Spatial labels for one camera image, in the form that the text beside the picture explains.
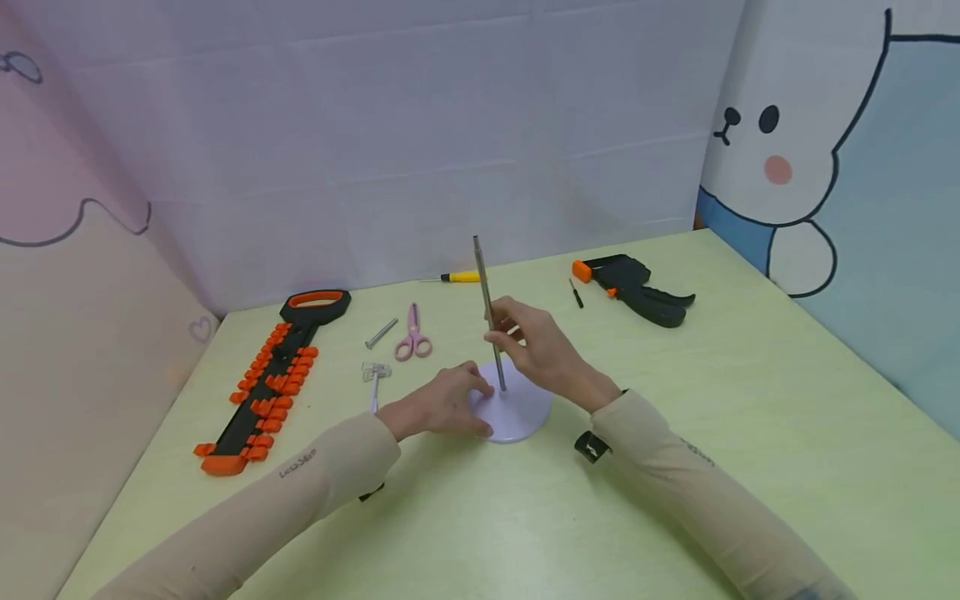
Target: metal rod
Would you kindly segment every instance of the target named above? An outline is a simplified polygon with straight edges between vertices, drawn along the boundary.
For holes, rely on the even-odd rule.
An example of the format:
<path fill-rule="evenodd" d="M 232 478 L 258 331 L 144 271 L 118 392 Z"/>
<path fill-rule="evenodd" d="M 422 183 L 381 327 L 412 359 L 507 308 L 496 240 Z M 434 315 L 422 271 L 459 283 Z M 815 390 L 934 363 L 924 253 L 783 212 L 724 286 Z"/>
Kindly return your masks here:
<path fill-rule="evenodd" d="M 379 342 L 379 341 L 380 341 L 380 338 L 382 338 L 383 336 L 387 335 L 387 331 L 390 331 L 390 328 L 393 327 L 394 325 L 396 325 L 396 317 L 394 317 L 394 319 L 393 319 L 392 321 L 390 321 L 389 323 L 383 325 L 383 328 L 380 329 L 379 331 L 377 331 L 377 332 L 376 332 L 376 335 L 374 335 L 374 336 L 371 337 L 369 340 L 367 340 L 366 342 L 364 342 L 364 346 L 366 346 L 367 349 L 372 350 L 372 349 L 373 349 L 373 345 L 376 344 L 377 342 Z"/>
<path fill-rule="evenodd" d="M 487 305 L 487 326 L 494 331 L 493 307 L 490 301 L 490 285 L 487 283 L 487 267 L 483 263 L 483 251 L 480 250 L 480 238 L 473 236 L 473 254 L 477 259 L 477 272 L 480 274 L 480 288 L 483 289 L 483 302 Z M 500 360 L 500 348 L 493 345 L 493 360 L 496 361 L 496 375 L 500 378 L 500 392 L 507 391 L 507 382 L 503 378 L 503 362 Z"/>

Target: scissors blade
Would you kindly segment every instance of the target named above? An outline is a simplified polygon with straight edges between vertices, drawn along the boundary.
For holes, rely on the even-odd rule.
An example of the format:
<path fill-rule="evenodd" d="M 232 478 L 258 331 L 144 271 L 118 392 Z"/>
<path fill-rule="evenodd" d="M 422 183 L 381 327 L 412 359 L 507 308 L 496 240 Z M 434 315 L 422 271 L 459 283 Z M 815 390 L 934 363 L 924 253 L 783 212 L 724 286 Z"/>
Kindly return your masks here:
<path fill-rule="evenodd" d="M 420 307 L 417 306 L 416 302 L 410 304 L 410 319 L 408 325 L 410 331 L 420 331 Z"/>

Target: pink cheek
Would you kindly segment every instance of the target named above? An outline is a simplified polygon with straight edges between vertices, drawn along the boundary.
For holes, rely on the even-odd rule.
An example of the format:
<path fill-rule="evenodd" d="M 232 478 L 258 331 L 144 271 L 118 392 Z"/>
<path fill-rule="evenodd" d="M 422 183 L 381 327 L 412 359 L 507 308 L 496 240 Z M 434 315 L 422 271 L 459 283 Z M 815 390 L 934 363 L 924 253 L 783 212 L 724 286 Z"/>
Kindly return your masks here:
<path fill-rule="evenodd" d="M 790 161 L 780 155 L 773 155 L 763 163 L 763 173 L 774 185 L 786 185 L 793 179 L 793 167 Z"/>

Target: stand base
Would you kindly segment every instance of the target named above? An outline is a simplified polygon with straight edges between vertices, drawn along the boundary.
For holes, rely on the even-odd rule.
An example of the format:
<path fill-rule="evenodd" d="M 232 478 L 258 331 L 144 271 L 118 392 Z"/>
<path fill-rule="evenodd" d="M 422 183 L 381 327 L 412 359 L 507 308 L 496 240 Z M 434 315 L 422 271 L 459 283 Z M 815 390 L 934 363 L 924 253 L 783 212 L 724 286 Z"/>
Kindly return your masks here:
<path fill-rule="evenodd" d="M 484 398 L 479 392 L 470 392 L 470 411 L 493 428 L 491 442 L 508 444 L 528 438 L 543 427 L 550 414 L 553 393 L 536 386 L 516 370 L 506 354 L 503 361 L 503 378 L 507 392 L 500 392 L 500 380 L 496 363 L 480 366 L 480 374 L 493 385 L 493 396 Z"/>

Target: arm sleeve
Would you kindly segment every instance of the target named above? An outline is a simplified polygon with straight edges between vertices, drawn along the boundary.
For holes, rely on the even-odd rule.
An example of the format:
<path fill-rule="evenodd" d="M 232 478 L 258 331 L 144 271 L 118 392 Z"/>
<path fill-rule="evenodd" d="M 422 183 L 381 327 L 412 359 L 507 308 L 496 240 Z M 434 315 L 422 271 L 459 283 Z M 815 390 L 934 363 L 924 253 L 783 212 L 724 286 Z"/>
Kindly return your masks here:
<path fill-rule="evenodd" d="M 394 436 L 375 415 L 345 420 L 188 523 L 93 598 L 227 598 L 307 527 L 379 487 L 399 455 Z M 271 518 L 250 518 L 264 506 L 272 508 Z"/>
<path fill-rule="evenodd" d="M 850 600 L 853 593 L 790 527 L 627 392 L 591 418 L 626 475 L 650 491 L 746 598 Z"/>

